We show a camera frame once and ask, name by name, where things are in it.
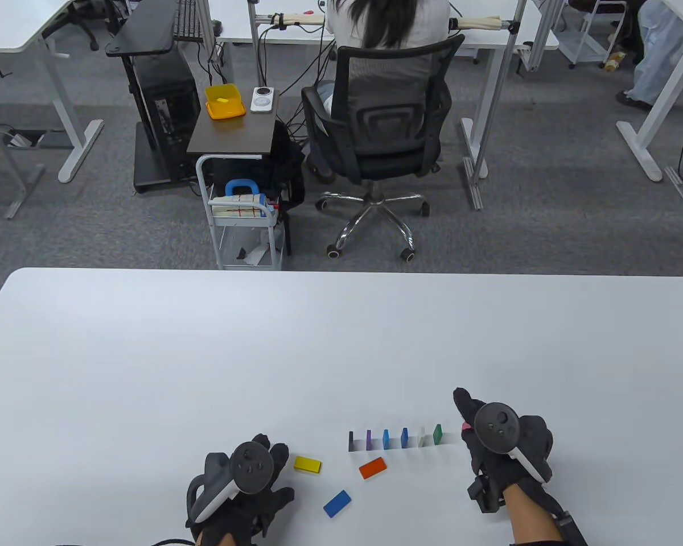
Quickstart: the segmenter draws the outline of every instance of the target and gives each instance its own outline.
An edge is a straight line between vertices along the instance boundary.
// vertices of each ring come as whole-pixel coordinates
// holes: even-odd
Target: long black hair
[[[334,0],[334,8],[352,2],[349,15],[354,24],[367,13],[362,47],[373,49],[399,47],[410,34],[417,12],[417,0]]]

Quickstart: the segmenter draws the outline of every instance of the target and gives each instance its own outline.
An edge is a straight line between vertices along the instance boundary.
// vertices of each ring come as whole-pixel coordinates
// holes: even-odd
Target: chrome chair leg
[[[342,201],[353,201],[355,203],[364,203],[364,200],[361,197],[354,197],[353,195],[345,195],[344,193],[331,193],[331,192],[323,192],[321,194],[321,197],[319,197],[318,201],[325,200],[325,198],[338,198],[339,200],[342,200]]]
[[[398,195],[397,197],[388,197],[385,199],[385,203],[394,203],[396,201],[409,201],[418,198],[421,201],[427,202],[424,195],[420,193],[405,193],[404,195]]]
[[[401,219],[399,219],[396,215],[394,215],[393,211],[389,210],[385,205],[380,205],[378,207],[380,210],[380,213],[385,216],[386,219],[388,219],[394,226],[397,227],[397,229],[400,230],[402,233],[403,237],[405,237],[405,242],[407,243],[407,247],[412,250],[412,252],[415,252],[415,242],[412,239],[412,231],[410,231],[410,228],[407,227],[407,224],[405,224]]]
[[[352,234],[352,231],[354,231],[355,227],[357,227],[362,221],[362,218],[367,216],[367,213],[372,210],[372,205],[367,205],[367,207],[362,208],[355,216],[352,218],[352,220],[344,226],[344,229],[341,230],[339,233],[339,236],[336,237],[336,244],[334,247],[337,250],[341,250],[344,248],[344,245],[347,244],[347,238],[349,237],[350,234]]]

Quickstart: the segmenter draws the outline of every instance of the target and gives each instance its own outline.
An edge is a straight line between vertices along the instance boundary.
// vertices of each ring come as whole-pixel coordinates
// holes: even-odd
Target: yellow block
[[[294,470],[312,471],[318,474],[321,471],[321,461],[315,461],[313,458],[297,457],[294,463]]]

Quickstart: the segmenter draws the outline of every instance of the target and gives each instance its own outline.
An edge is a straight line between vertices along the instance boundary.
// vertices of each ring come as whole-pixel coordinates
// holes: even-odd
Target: green domino
[[[443,427],[438,423],[433,432],[433,441],[435,442],[435,445],[440,445],[441,440],[443,440]]]

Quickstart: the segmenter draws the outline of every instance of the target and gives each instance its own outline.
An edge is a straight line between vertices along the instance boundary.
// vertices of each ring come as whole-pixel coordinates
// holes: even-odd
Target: blue domino
[[[333,518],[336,514],[341,512],[342,509],[349,504],[349,502],[352,502],[352,497],[350,497],[349,494],[342,489],[341,493],[326,503],[324,512],[326,512],[326,515],[328,515],[329,518]]]

